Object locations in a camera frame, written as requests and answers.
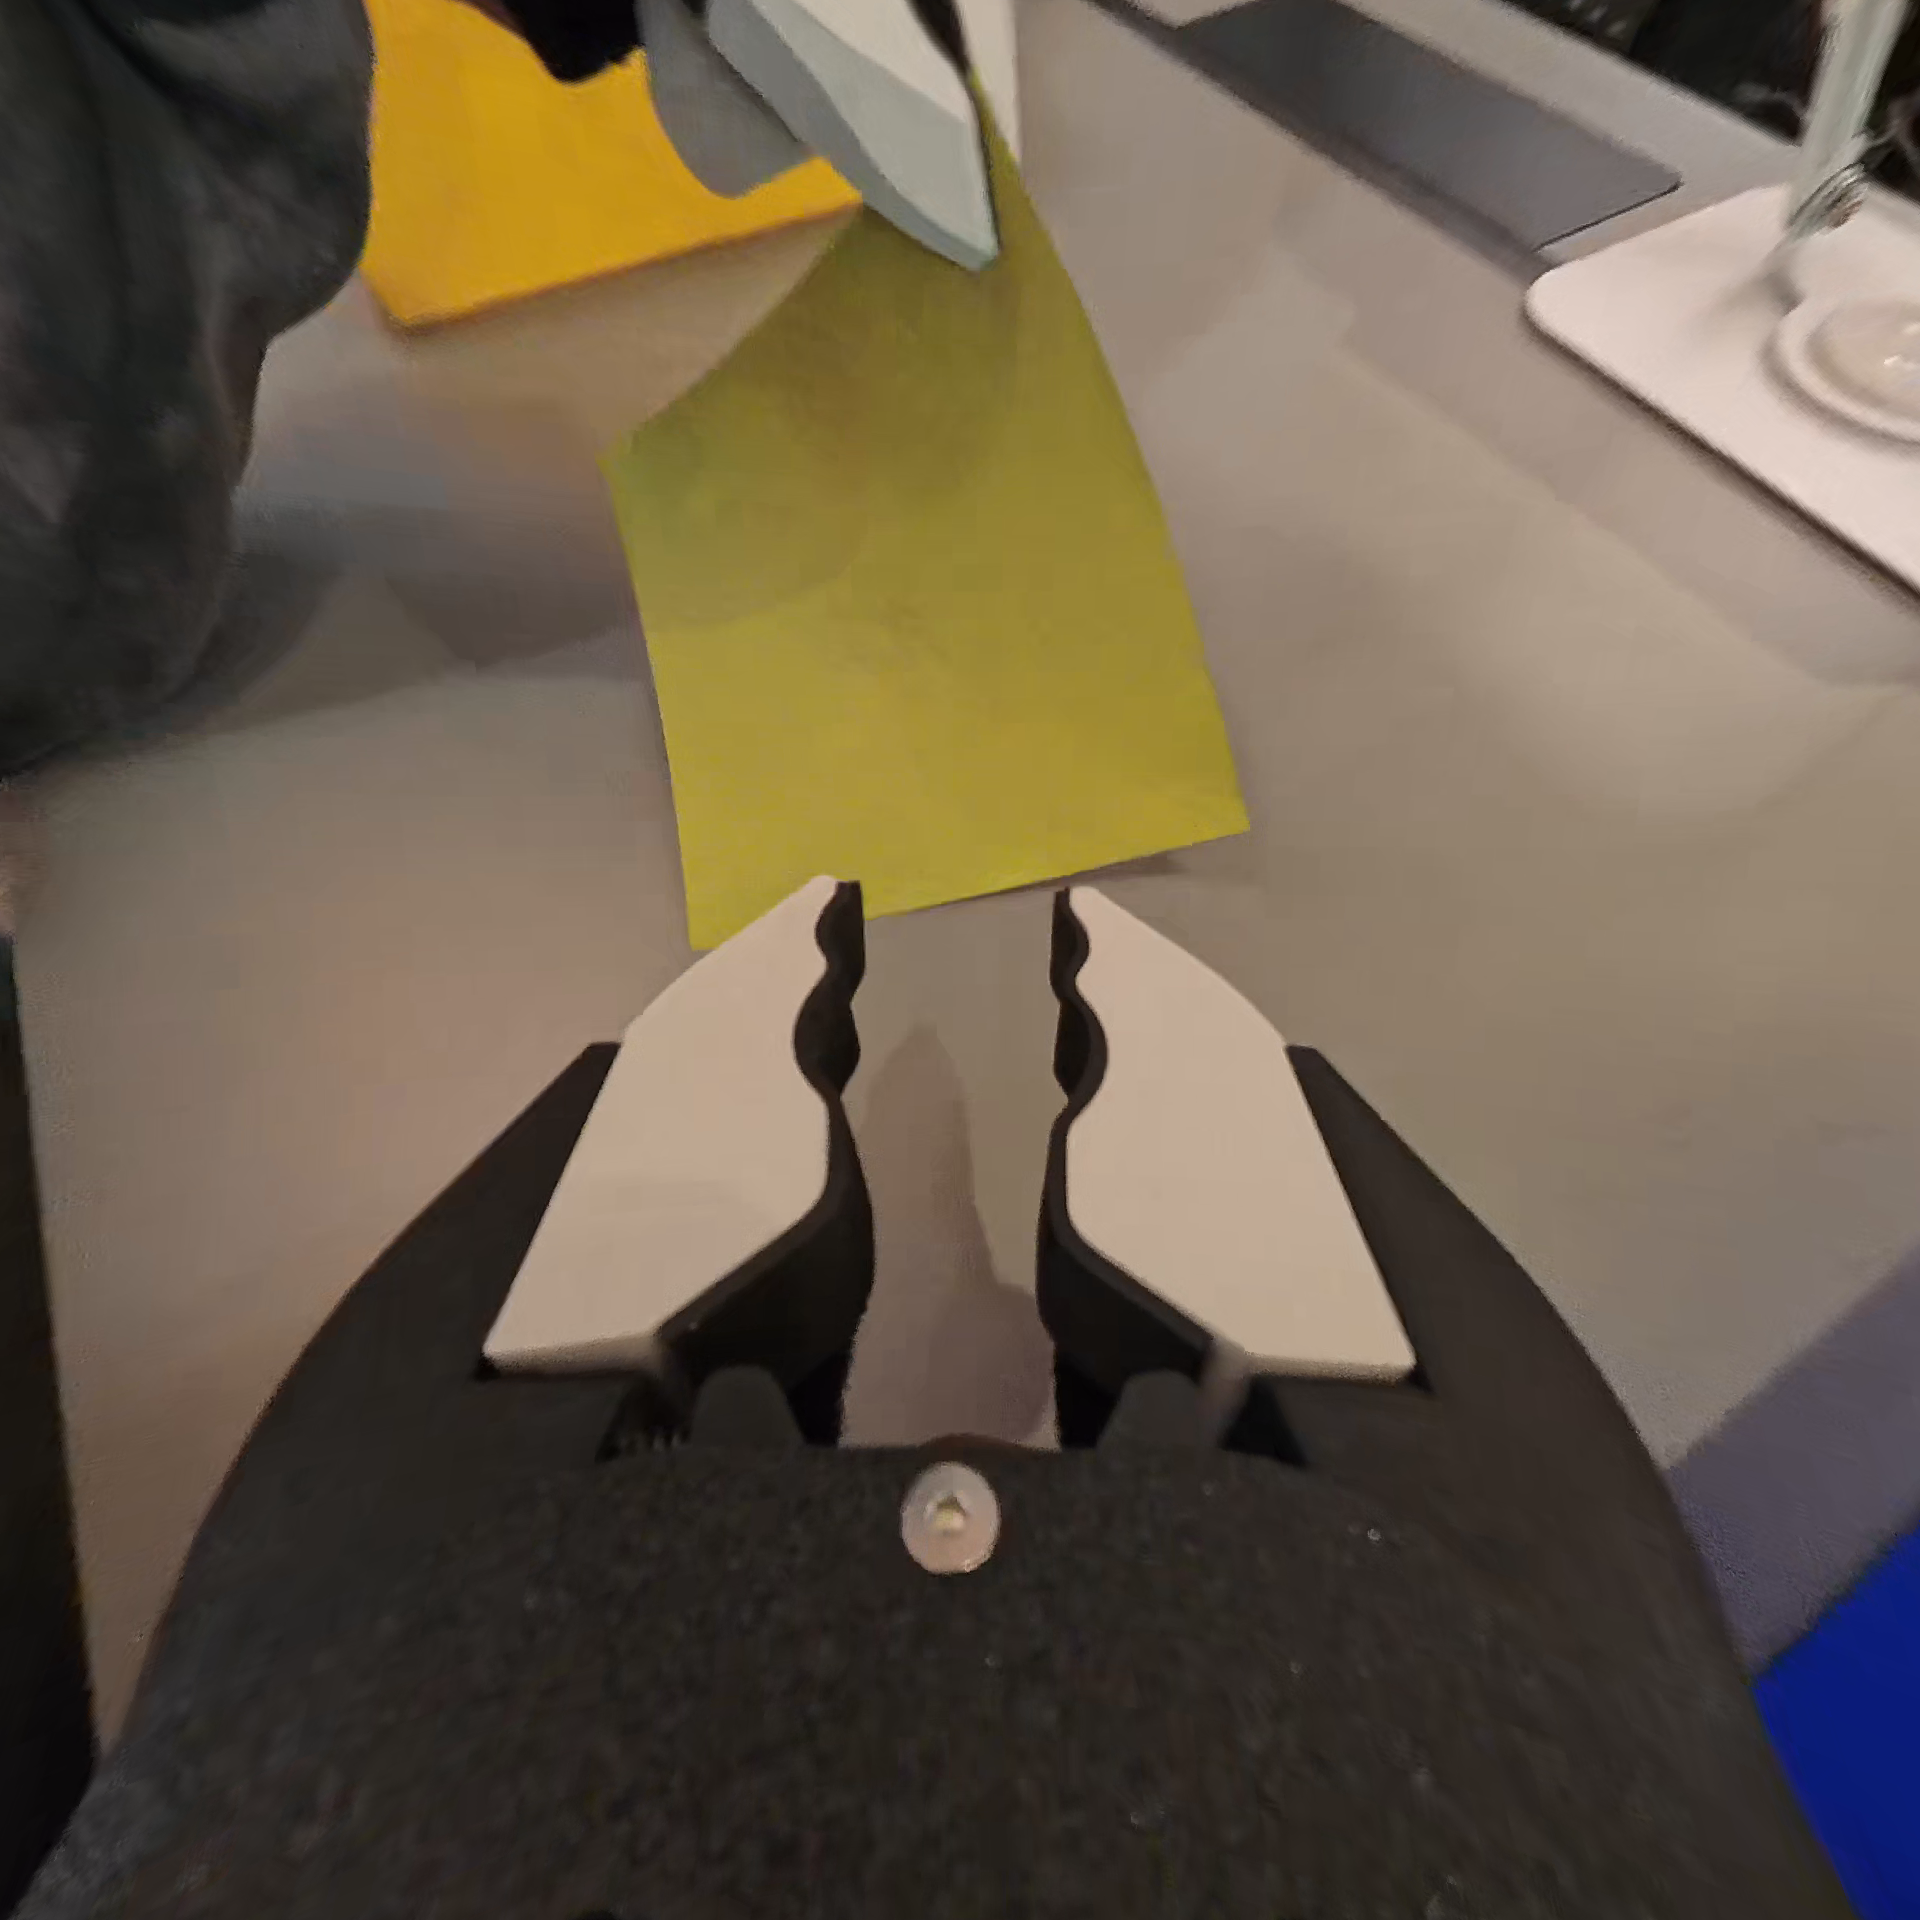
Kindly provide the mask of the person's left forearm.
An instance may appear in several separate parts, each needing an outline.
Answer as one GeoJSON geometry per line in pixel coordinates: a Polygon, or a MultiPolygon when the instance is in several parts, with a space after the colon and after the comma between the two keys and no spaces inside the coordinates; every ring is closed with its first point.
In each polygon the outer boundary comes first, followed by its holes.
{"type": "Polygon", "coordinates": [[[262,364],[368,236],[369,81],[361,5],[1,5],[6,782],[202,669],[262,364]]]}

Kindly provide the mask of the person's dark clothing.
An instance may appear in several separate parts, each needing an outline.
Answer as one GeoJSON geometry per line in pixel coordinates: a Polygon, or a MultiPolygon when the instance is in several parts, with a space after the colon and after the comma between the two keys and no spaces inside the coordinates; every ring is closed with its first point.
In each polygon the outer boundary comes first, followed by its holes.
{"type": "Polygon", "coordinates": [[[13,946],[1,946],[3,1822],[59,1828],[94,1765],[88,1653],[13,946]]]}

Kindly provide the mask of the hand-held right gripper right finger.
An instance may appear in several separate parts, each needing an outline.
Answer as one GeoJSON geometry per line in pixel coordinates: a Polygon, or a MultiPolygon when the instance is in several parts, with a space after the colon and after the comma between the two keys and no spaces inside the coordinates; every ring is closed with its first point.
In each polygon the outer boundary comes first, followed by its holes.
{"type": "Polygon", "coordinates": [[[1086,1445],[1146,1375],[1216,1432],[1254,1384],[1408,1384],[1417,1353],[1282,1033],[1091,885],[1050,904],[1038,1306],[1086,1445]]]}

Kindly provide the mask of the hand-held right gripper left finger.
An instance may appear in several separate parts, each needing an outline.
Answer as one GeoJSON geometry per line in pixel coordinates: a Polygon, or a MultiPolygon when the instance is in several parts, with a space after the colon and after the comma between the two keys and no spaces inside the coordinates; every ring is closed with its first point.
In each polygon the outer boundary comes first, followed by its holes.
{"type": "Polygon", "coordinates": [[[486,1333],[497,1375],[623,1375],[687,1420],[765,1375],[800,1437],[840,1445],[875,1281],[847,1119],[866,913],[814,878],[626,1029],[486,1333]]]}

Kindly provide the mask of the yellow paper pad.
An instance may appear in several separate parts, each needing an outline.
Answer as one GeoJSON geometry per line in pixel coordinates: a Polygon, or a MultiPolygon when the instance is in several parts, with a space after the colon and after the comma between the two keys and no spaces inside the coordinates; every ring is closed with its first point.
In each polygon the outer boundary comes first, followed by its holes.
{"type": "Polygon", "coordinates": [[[702,185],[658,122],[641,54],[563,85],[467,5],[368,2],[371,206],[359,276],[398,329],[858,208],[823,159],[741,198],[702,185]]]}

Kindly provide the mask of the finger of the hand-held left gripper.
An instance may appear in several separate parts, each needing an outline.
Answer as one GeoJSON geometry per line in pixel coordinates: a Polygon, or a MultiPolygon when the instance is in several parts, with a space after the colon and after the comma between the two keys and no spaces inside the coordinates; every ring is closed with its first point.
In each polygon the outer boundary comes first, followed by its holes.
{"type": "Polygon", "coordinates": [[[906,2],[707,2],[711,48],[864,206],[966,272],[998,256],[973,92],[906,2]]]}
{"type": "Polygon", "coordinates": [[[986,98],[997,133],[1008,150],[1018,157],[1016,5],[959,2],[959,30],[966,41],[966,58],[986,98]]]}

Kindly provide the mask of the dark grey flat pad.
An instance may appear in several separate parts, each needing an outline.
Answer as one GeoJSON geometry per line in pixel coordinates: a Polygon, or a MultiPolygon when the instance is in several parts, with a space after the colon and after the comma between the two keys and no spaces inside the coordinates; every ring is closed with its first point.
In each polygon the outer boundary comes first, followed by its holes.
{"type": "Polygon", "coordinates": [[[1174,63],[1490,256],[1539,256],[1680,174],[1337,2],[1234,5],[1173,24],[1098,5],[1174,63]]]}

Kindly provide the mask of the floral origami paper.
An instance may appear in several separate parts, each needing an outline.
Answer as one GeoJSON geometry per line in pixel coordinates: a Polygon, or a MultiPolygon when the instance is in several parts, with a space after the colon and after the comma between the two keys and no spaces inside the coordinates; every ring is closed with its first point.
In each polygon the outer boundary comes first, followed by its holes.
{"type": "Polygon", "coordinates": [[[858,213],[608,453],[695,948],[821,876],[881,917],[1248,832],[1133,425],[985,135],[994,263],[858,213]]]}

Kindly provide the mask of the blue panel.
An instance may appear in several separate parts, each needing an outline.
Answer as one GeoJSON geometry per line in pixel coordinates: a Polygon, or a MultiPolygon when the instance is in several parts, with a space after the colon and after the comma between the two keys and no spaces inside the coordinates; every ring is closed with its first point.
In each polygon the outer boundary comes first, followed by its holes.
{"type": "Polygon", "coordinates": [[[1760,1672],[1755,1694],[1856,1912],[1915,1918],[1915,1527],[1760,1672]]]}

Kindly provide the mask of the clear glass vessel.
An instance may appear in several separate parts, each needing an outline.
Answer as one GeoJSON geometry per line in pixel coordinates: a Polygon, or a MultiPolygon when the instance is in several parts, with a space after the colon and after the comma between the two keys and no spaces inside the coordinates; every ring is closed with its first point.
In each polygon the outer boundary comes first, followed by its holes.
{"type": "Polygon", "coordinates": [[[1864,208],[1866,122],[1903,28],[1905,2],[1816,7],[1815,70],[1766,280],[1783,306],[1768,352],[1783,384],[1830,421],[1918,444],[1915,294],[1819,294],[1803,268],[1819,238],[1864,208]]]}

